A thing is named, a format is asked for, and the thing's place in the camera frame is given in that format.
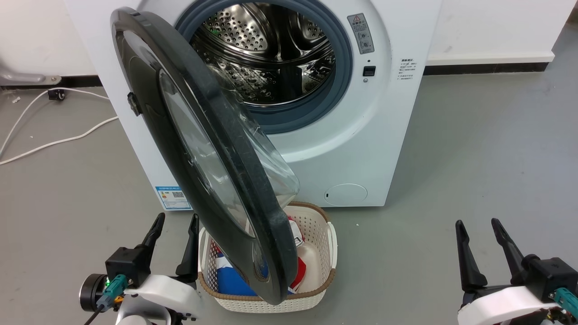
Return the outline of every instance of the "washing machine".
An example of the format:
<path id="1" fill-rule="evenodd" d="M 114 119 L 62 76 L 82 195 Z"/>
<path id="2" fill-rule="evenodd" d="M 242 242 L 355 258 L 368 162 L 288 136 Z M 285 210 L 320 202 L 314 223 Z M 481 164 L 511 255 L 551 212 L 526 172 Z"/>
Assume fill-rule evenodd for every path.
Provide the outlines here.
<path id="1" fill-rule="evenodd" d="M 213 183 L 227 178 L 237 187 L 246 186 L 238 178 L 247 172 L 239 166 L 261 174 L 264 169 L 266 174 L 245 181 L 268 187 L 268 179 L 280 205 L 298 200 L 318 206 L 383 206 L 440 4 L 66 0 L 167 210 L 194 208 L 188 196 L 201 187 L 215 191 L 205 179 L 183 194 L 179 177 L 206 177 L 187 171 L 187 165 L 199 164 L 214 176 Z M 234 102 L 234 109 L 225 101 Z M 194 113 L 181 109 L 186 104 L 195 106 Z M 167 113 L 171 107 L 174 111 Z M 170 121 L 153 121 L 167 114 Z M 186 125 L 178 125 L 185 120 Z M 183 128 L 200 131 L 187 135 Z M 234 144 L 236 136 L 242 144 Z M 212 140 L 222 146 L 215 161 L 205 159 L 215 152 L 214 143 L 208 149 L 198 144 Z M 187 145 L 197 148 L 191 152 Z M 248 154 L 251 147 L 260 165 L 255 157 L 243 160 L 255 155 Z M 238 174 L 221 170 L 224 164 Z"/>

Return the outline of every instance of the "black cable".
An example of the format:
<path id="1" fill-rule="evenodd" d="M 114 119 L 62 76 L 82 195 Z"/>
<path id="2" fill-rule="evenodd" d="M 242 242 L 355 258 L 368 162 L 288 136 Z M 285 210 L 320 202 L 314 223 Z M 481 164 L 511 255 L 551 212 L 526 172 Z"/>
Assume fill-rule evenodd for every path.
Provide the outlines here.
<path id="1" fill-rule="evenodd" d="M 98 316 L 98 314 L 101 313 L 102 308 L 104 308 L 104 307 L 105 307 L 104 305 L 100 305 L 100 306 L 97 308 L 97 311 L 95 311 L 95 312 L 92 314 L 92 316 L 90 316 L 90 318 L 86 321 L 86 323 L 85 323 L 84 325 L 89 325 L 90 323 L 92 323 L 92 321 Z"/>

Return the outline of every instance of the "gray warning sticker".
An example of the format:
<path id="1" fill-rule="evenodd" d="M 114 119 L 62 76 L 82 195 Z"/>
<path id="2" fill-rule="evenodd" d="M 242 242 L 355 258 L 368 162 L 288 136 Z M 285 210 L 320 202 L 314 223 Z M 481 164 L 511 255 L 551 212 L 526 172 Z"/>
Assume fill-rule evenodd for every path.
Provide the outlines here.
<path id="1" fill-rule="evenodd" d="M 353 33 L 355 34 L 355 39 L 357 40 L 357 46 L 360 49 L 360 54 L 371 53 L 375 51 L 365 16 L 362 13 L 352 14 L 351 16 L 347 16 L 347 20 L 349 21 L 351 29 L 353 29 Z"/>

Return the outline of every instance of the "open door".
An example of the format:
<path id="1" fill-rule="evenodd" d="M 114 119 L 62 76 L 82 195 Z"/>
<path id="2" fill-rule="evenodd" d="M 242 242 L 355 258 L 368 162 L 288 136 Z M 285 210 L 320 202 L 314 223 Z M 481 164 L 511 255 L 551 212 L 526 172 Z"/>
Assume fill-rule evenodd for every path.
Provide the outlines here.
<path id="1" fill-rule="evenodd" d="M 297 274 L 297 250 L 282 207 L 297 178 L 236 96 L 155 14 L 122 8 L 112 33 L 128 100 L 201 223 L 266 302 L 279 304 Z"/>

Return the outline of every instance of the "laundry basket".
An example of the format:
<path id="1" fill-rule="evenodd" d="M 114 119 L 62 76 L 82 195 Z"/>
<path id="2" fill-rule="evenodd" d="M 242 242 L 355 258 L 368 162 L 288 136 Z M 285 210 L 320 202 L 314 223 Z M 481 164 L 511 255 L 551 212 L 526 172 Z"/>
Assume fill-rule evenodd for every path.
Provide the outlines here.
<path id="1" fill-rule="evenodd" d="M 312 243 L 319 251 L 322 285 L 313 291 L 290 294 L 279 305 L 270 305 L 257 296 L 221 294 L 218 292 L 215 264 L 217 245 L 203 228 L 199 235 L 199 282 L 225 309 L 244 313 L 296 312 L 315 307 L 325 295 L 327 287 L 333 281 L 337 266 L 335 229 L 325 212 L 313 204 L 292 202 L 283 210 L 297 222 L 305 241 Z"/>

